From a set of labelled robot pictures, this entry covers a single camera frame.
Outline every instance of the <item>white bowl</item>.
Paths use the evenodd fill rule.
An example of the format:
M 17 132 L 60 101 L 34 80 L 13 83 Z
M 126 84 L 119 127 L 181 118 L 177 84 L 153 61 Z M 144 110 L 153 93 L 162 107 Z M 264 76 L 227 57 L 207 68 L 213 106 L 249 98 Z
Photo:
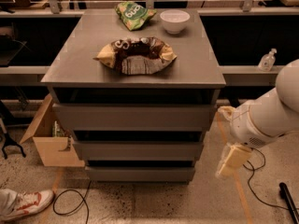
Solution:
M 182 10 L 169 9 L 160 14 L 163 28 L 169 34 L 178 34 L 187 26 L 190 18 L 188 12 Z

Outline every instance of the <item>person's foot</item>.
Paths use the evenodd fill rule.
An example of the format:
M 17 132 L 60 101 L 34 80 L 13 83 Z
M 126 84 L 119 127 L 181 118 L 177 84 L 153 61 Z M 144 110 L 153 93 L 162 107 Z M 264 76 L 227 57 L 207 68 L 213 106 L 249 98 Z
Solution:
M 0 216 L 0 221 L 11 221 L 43 211 L 54 198 L 54 192 L 42 190 L 34 193 L 19 193 L 14 210 L 5 216 Z

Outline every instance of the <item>gray cabinet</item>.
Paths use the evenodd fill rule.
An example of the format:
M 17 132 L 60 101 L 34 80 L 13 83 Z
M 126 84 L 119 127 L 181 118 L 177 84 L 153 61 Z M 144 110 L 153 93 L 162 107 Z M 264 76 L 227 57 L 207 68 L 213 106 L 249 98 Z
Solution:
M 225 82 L 196 11 L 187 11 L 192 21 L 185 34 L 167 34 L 159 16 L 134 33 L 160 37 L 178 53 L 160 73 L 126 76 L 93 60 L 92 50 L 133 35 L 103 9 L 86 11 L 44 76 L 56 116 L 71 132 L 91 180 L 192 181 Z M 94 34 L 99 40 L 91 39 Z

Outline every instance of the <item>crumpled snack bag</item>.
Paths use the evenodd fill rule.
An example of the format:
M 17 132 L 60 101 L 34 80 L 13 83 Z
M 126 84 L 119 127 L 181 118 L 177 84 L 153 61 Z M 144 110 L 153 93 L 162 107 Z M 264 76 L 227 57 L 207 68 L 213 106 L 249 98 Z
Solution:
M 154 74 L 177 58 L 172 48 L 156 37 L 126 38 L 104 46 L 94 58 L 127 75 Z
M 130 31 L 140 29 L 157 13 L 155 9 L 147 9 L 130 1 L 119 3 L 115 7 L 115 11 Z

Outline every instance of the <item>floor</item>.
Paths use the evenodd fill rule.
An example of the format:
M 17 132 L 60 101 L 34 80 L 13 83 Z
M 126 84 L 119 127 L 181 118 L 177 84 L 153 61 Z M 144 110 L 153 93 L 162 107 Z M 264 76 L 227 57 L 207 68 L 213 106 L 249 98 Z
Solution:
M 19 142 L 26 128 L 8 128 L 10 136 Z M 279 196 L 279 183 L 288 185 L 294 203 L 299 206 L 299 133 L 290 133 L 275 143 L 261 148 L 266 165 L 255 173 L 251 185 L 265 202 L 286 206 Z M 105 224 L 242 224 L 292 223 L 287 210 L 259 202 L 248 186 L 251 171 L 241 168 L 233 177 L 219 180 L 215 177 L 221 151 L 229 134 L 229 122 L 217 113 L 206 134 L 201 159 L 196 164 L 193 181 L 187 184 L 170 183 L 100 183 L 92 182 L 86 203 L 88 223 Z M 74 189 L 84 195 L 90 180 L 83 168 L 45 167 L 33 141 L 24 143 L 27 155 L 23 158 L 15 147 L 7 148 L 8 158 L 0 157 L 0 188 L 16 191 L 53 189 L 56 197 L 65 190 Z M 250 159 L 255 167 L 263 163 L 255 153 Z M 74 191 L 64 193 L 57 203 L 57 212 L 67 212 L 81 202 Z M 85 223 L 87 207 L 72 216 L 62 217 L 53 212 L 53 205 L 38 215 L 13 223 Z

